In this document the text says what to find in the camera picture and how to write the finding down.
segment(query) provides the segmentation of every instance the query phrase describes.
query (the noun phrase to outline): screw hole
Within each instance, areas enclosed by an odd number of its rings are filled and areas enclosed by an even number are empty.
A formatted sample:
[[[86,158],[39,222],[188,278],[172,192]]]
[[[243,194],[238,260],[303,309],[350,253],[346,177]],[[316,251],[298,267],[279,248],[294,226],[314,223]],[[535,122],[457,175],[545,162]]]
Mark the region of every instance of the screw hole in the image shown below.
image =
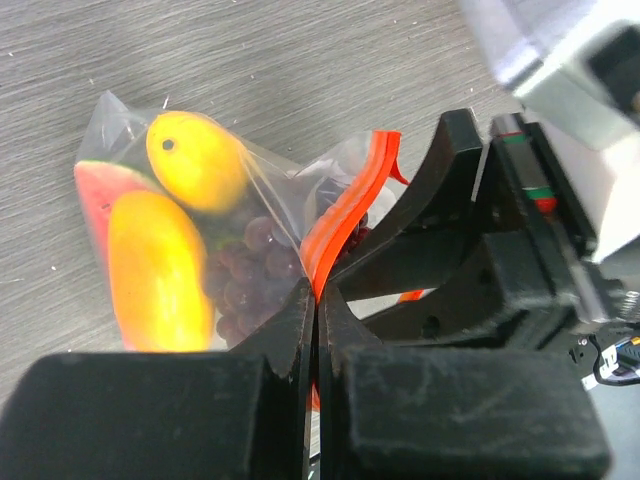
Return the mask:
[[[438,320],[438,317],[429,315],[422,323],[422,338],[424,338],[425,340],[434,339],[438,335],[439,330],[440,320]]]
[[[486,268],[483,269],[480,272],[480,275],[478,276],[478,282],[480,282],[480,285],[489,285],[492,282],[492,278],[491,278],[491,272],[489,272],[489,270],[487,270]]]

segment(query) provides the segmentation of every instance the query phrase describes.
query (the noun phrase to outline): cable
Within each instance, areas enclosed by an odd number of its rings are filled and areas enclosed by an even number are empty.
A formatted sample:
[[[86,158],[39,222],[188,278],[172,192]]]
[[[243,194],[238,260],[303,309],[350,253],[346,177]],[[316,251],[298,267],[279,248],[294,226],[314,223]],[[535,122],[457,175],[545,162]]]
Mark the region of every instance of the cable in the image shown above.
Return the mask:
[[[593,376],[596,378],[596,381],[601,385],[606,385],[608,387],[628,387],[630,385],[640,385],[640,377],[636,378],[628,378],[626,380],[609,380],[602,378],[600,375],[600,359],[602,358],[602,348],[600,348],[600,344],[598,340],[596,340],[595,335],[589,335],[589,341],[595,347],[598,355],[596,356],[596,361],[593,364]]]

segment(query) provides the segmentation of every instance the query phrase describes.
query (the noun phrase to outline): wood grain tabletop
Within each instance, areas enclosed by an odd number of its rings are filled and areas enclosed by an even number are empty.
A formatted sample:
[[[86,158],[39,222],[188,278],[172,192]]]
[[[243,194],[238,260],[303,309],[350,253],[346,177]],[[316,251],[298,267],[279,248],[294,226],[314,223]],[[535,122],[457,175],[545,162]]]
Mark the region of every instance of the wood grain tabletop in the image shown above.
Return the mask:
[[[439,114],[518,109],[452,0],[7,0],[0,4],[0,400],[38,357],[122,349],[72,167],[99,95],[204,112],[296,162]]]

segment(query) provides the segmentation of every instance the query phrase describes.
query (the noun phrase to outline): watermelon slice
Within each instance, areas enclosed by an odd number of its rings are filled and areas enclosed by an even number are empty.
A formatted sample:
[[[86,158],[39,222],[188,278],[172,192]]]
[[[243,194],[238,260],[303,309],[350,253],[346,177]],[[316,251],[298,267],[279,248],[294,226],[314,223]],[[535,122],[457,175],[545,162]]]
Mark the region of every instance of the watermelon slice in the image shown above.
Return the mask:
[[[136,170],[98,160],[76,163],[73,176],[96,252],[106,268],[112,205],[121,195],[134,190],[162,190],[153,180]]]

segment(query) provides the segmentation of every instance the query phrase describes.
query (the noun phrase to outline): ziplock bag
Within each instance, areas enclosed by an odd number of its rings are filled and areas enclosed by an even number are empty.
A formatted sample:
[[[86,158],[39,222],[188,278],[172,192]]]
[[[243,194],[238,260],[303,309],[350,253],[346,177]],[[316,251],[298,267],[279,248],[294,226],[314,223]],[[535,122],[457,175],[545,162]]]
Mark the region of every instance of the ziplock bag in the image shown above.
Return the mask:
[[[300,167],[202,114],[103,94],[74,177],[125,346],[232,348],[303,275],[319,297],[395,202],[399,142],[359,133]]]

